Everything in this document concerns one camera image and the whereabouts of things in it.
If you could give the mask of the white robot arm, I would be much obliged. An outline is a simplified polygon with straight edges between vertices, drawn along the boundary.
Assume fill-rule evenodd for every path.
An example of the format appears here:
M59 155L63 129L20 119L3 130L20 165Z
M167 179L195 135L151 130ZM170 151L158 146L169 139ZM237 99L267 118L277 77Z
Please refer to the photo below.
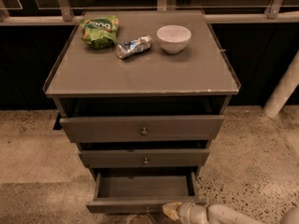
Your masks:
M264 224L224 204L213 203L209 207L197 203L166 203L163 212L182 224Z

